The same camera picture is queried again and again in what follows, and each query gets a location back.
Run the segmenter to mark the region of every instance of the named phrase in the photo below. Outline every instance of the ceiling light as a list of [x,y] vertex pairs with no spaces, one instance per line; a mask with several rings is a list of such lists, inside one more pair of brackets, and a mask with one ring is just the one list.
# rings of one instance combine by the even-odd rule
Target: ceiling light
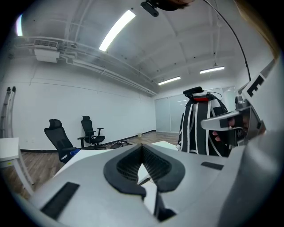
[[18,36],[23,36],[23,31],[22,31],[22,15],[20,15],[16,21],[16,30],[17,30],[17,35]]
[[221,67],[217,67],[217,68],[201,70],[201,71],[200,71],[200,74],[209,73],[209,72],[213,72],[213,71],[217,71],[217,70],[222,70],[222,69],[225,69],[225,67],[224,67],[224,66],[221,66]]
[[181,78],[181,77],[178,76],[178,77],[172,78],[172,79],[170,79],[170,80],[166,80],[166,81],[160,82],[160,83],[158,83],[158,85],[162,85],[162,84],[164,84],[164,83],[168,83],[168,82],[172,82],[172,81],[175,81],[175,80],[179,80],[180,78]]
[[121,18],[115,23],[115,25],[111,28],[111,30],[106,35],[99,49],[101,51],[106,51],[111,42],[115,39],[118,33],[135,17],[136,15],[127,10],[125,14],[122,15]]

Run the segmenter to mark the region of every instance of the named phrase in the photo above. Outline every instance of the floor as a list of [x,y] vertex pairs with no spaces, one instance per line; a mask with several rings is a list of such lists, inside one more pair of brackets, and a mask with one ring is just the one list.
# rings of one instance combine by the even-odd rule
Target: floor
[[[176,145],[178,142],[178,133],[159,133],[150,132],[142,135],[141,138],[135,137],[128,140],[130,143],[151,144],[159,141],[166,141]],[[22,153],[24,162],[27,166],[35,184],[32,185],[34,191],[40,188],[46,181],[52,178],[63,166],[60,162],[57,153]],[[28,199],[29,194],[23,188],[23,185],[15,172],[14,167],[1,169],[4,179],[7,181],[11,190]]]

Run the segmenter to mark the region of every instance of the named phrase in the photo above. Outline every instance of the baseboard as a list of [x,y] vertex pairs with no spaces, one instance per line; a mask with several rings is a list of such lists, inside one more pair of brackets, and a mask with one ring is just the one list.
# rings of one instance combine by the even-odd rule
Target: baseboard
[[[156,132],[156,130],[151,130],[151,131],[142,133],[142,135],[144,135],[144,134],[146,134],[146,133],[150,133],[150,132]],[[137,137],[137,136],[138,136],[138,135],[132,136],[132,137],[127,137],[127,138],[124,138],[124,139],[120,139],[120,140],[108,142],[108,143],[105,143],[105,144],[102,144],[102,145],[105,146],[105,145],[108,145],[108,144],[113,144],[113,143],[117,143],[117,142],[120,142],[120,141],[129,140],[129,139],[132,139],[132,138]],[[30,152],[30,153],[57,153],[57,150],[27,150],[27,149],[21,149],[21,152]]]

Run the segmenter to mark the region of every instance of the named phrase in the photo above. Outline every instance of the office chair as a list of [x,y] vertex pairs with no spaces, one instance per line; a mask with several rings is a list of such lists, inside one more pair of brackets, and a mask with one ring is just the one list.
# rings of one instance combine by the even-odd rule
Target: office chair
[[45,128],[44,132],[58,151],[59,160],[66,164],[72,158],[71,152],[78,149],[73,147],[67,138],[61,121],[57,119],[49,120],[49,128]]
[[[81,121],[82,127],[85,132],[84,140],[88,144],[94,144],[95,147],[100,147],[101,145],[99,143],[103,142],[106,137],[100,136],[101,130],[103,128],[97,128],[99,130],[99,133],[97,136],[94,136],[93,125],[92,121],[90,120],[89,116],[82,116],[83,120]],[[81,146],[84,147],[84,141],[81,140]]]

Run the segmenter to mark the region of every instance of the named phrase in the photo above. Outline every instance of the camera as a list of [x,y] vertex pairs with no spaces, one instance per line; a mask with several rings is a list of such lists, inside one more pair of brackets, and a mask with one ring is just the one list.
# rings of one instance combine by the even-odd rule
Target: camera
[[146,0],[142,2],[141,7],[145,9],[148,13],[150,13],[153,17],[159,16],[159,12],[156,10],[157,6],[154,6],[150,0]]

